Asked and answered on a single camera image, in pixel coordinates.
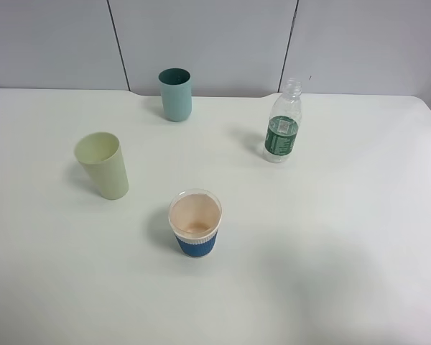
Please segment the light green cup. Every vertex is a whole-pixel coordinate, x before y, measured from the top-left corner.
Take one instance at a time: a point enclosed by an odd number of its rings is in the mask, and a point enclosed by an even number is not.
[[[75,157],[105,199],[120,199],[128,193],[120,141],[113,134],[99,132],[84,137],[75,147]]]
[[[182,68],[163,70],[159,75],[164,114],[170,121],[188,119],[192,112],[192,81]]]

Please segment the gray wall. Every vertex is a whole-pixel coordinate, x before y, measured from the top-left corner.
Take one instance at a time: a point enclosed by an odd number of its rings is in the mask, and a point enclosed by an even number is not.
[[[0,0],[0,87],[127,90],[107,3]]]
[[[287,75],[304,92],[413,95],[431,107],[431,0],[300,0]]]
[[[295,76],[431,108],[431,0],[300,0],[289,41],[296,3],[110,0],[113,26],[106,0],[0,0],[0,87],[157,94],[179,66],[195,95],[265,96]]]
[[[276,92],[295,0],[110,0],[131,90],[159,92],[157,76],[188,69],[195,95]]]

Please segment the clear plastic bottle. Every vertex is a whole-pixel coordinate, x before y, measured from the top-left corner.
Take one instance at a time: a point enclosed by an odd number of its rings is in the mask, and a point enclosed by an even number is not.
[[[301,94],[301,82],[291,78],[273,105],[264,146],[264,158],[271,163],[285,162],[290,156],[302,122]]]

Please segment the cup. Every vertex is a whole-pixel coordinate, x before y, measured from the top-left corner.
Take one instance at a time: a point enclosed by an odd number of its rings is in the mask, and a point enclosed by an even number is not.
[[[221,219],[221,203],[207,190],[186,190],[171,202],[172,230],[182,251],[191,257],[204,257],[213,249]]]
[[[120,141],[113,134],[89,134],[75,146],[75,157],[105,199],[115,200],[129,189]]]
[[[170,68],[163,70],[158,79],[166,117],[175,122],[188,119],[192,112],[190,73],[182,68]]]

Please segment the table surface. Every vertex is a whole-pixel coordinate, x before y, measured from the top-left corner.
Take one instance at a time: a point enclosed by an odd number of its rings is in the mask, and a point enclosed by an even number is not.
[[[0,345],[431,344],[431,111],[415,97],[303,95],[283,165],[264,98],[194,98],[183,123],[126,91],[0,90]],[[73,157],[117,135],[130,190]],[[223,206],[183,255],[181,190]]]

